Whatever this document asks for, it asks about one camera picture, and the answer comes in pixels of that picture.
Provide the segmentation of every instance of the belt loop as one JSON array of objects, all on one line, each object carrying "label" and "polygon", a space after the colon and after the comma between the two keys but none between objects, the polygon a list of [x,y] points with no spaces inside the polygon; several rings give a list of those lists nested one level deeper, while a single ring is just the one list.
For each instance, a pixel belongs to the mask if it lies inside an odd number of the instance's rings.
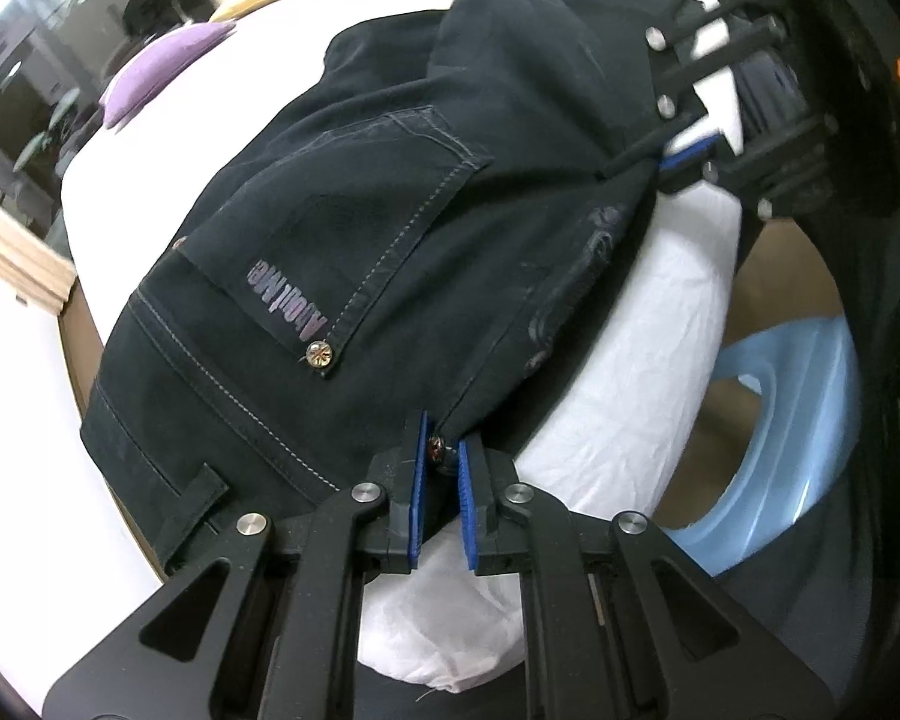
[{"label": "belt loop", "polygon": [[180,494],[154,540],[154,552],[164,570],[229,489],[221,476],[204,463],[194,480]]}]

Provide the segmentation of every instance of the blue gripper pad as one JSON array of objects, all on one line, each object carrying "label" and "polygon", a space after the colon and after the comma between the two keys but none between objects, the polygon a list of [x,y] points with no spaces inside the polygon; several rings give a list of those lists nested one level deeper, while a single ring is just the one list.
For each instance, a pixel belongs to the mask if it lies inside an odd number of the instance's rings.
[{"label": "blue gripper pad", "polygon": [[460,495],[460,522],[463,536],[463,552],[471,571],[477,569],[477,517],[473,503],[473,485],[470,483],[470,459],[466,455],[466,442],[460,442],[460,469],[457,472],[457,493]]},{"label": "blue gripper pad", "polygon": [[416,568],[423,543],[423,490],[427,485],[427,434],[430,420],[427,413],[420,416],[420,432],[416,440],[416,462],[413,465],[413,495],[410,498],[410,543],[407,557],[410,568]]}]

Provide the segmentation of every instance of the white fabric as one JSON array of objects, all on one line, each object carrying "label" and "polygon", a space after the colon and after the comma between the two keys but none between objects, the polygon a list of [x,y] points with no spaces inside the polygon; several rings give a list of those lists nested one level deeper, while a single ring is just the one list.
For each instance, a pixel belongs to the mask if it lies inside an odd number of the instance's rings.
[{"label": "white fabric", "polygon": [[35,712],[160,586],[79,423],[56,317],[0,281],[0,671]]},{"label": "white fabric", "polygon": [[[452,0],[285,0],[240,21],[118,132],[74,159],[63,203],[77,270],[101,336],[161,255],[199,193],[274,114],[319,80],[331,38],[361,20]],[[714,26],[700,50],[725,39]],[[711,112],[682,143],[719,127],[739,148],[732,77],[698,86]],[[572,389],[517,465],[576,511],[651,511],[703,398],[722,336],[739,229],[735,200],[697,186],[660,199],[624,293]],[[522,655],[508,579],[466,574],[457,527],[410,578],[367,588],[360,659],[402,680],[460,690]]]}]

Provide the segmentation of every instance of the brown floor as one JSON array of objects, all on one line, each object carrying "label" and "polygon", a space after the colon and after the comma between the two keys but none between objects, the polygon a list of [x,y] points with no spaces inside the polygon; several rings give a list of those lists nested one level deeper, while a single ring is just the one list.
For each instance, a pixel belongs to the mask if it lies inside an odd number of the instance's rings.
[{"label": "brown floor", "polygon": [[[820,255],[797,225],[767,225],[733,283],[725,344],[780,322],[833,317],[840,295]],[[103,345],[79,283],[60,317],[74,393],[84,413]],[[655,520],[680,527],[706,514],[740,466],[759,412],[759,398],[735,381],[711,385]]]}]

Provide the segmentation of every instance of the back pocket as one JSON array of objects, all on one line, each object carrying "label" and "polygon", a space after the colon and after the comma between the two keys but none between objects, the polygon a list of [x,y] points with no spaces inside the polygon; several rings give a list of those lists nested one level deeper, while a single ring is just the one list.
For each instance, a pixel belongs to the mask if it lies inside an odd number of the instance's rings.
[{"label": "back pocket", "polygon": [[432,107],[325,132],[236,191],[178,247],[323,373],[400,266],[491,157]]}]

